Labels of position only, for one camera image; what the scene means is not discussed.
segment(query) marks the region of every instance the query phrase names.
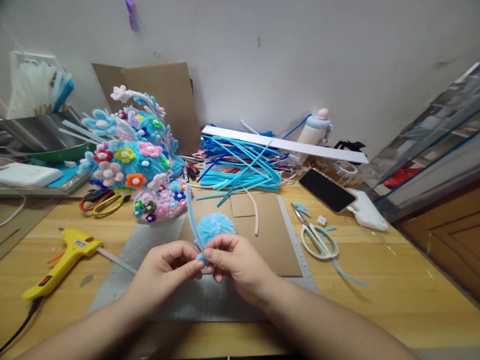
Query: forearm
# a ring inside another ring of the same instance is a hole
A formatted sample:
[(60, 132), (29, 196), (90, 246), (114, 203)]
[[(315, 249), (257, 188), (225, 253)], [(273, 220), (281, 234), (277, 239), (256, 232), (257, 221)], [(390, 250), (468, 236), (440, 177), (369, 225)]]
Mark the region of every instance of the forearm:
[(417, 359), (379, 326), (285, 279), (274, 286), (264, 311), (311, 359)]
[(138, 328), (145, 317), (119, 299), (34, 346), (17, 359), (99, 359)]

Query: white scissors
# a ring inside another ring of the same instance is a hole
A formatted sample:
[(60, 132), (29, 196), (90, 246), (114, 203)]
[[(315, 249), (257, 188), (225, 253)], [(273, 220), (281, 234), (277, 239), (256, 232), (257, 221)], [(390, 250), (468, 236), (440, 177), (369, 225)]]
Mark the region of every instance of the white scissors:
[[(314, 258), (319, 260), (334, 259), (339, 254), (339, 247), (337, 246), (337, 243), (335, 242), (335, 240), (326, 231), (305, 220), (305, 218), (297, 209), (297, 207), (293, 203), (290, 203), (290, 204), (291, 204), (291, 207), (293, 208), (293, 211), (295, 212), (295, 214), (298, 216), (298, 218), (302, 223), (301, 242), (305, 247), (305, 250)], [(319, 253), (313, 251), (307, 245), (307, 242), (305, 241), (305, 233), (307, 233), (308, 237), (310, 238), (311, 242), (315, 245)], [(331, 250), (330, 247), (327, 245), (327, 243), (325, 243), (323, 237), (328, 239), (328, 241), (333, 247), (333, 250)]]

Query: wooden table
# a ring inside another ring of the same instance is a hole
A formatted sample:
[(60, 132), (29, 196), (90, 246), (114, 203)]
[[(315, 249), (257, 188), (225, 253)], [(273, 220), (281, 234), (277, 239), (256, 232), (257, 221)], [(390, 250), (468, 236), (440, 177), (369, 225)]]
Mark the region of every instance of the wooden table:
[[(331, 262), (317, 261), (305, 253), (323, 296), (362, 314), (411, 348), (480, 345), (480, 311), (394, 228), (385, 233), (362, 228), (350, 213), (331, 213), (297, 184), (283, 186), (280, 195), (297, 235), (301, 223), (290, 202), (300, 202), (314, 218), (323, 215), (328, 226), (336, 225), (332, 236), (339, 244), (340, 266), (369, 284), (364, 288), (345, 281)], [(47, 261), (62, 252), (58, 227), (93, 235), (118, 255), (136, 226), (132, 212), (130, 204), (105, 219), (94, 219), (79, 211), (77, 201), (63, 200), (2, 259), (0, 342), (7, 341), (27, 316), (30, 302), (21, 299), (22, 293), (48, 272)], [(81, 319), (111, 266), (100, 255), (80, 261), (44, 301), (4, 359), (17, 356)], [(90, 275), (92, 281), (82, 284)], [(121, 353), (128, 359), (153, 353), (162, 358), (266, 355), (290, 351), (286, 344), (269, 323), (149, 323)]]

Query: white flower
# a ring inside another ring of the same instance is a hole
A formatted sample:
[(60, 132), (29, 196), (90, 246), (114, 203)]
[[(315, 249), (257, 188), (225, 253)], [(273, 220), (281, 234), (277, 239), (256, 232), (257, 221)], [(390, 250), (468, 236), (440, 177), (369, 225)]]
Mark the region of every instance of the white flower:
[(115, 101), (121, 101), (122, 103), (126, 103), (130, 96), (127, 94), (127, 88), (125, 85), (121, 85), (120, 87), (114, 86), (113, 93), (110, 94), (110, 97)]

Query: yellow glue gun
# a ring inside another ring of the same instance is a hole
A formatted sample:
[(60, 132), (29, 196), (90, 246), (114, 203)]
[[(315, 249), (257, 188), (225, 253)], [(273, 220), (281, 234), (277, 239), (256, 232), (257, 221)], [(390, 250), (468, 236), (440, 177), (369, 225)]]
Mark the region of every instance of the yellow glue gun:
[(42, 281), (23, 293), (24, 299), (30, 300), (50, 294), (78, 260), (84, 256), (92, 256), (97, 252), (96, 249), (103, 245), (100, 241), (95, 240), (84, 232), (62, 227), (58, 229), (61, 231), (63, 241), (66, 243), (66, 251)]

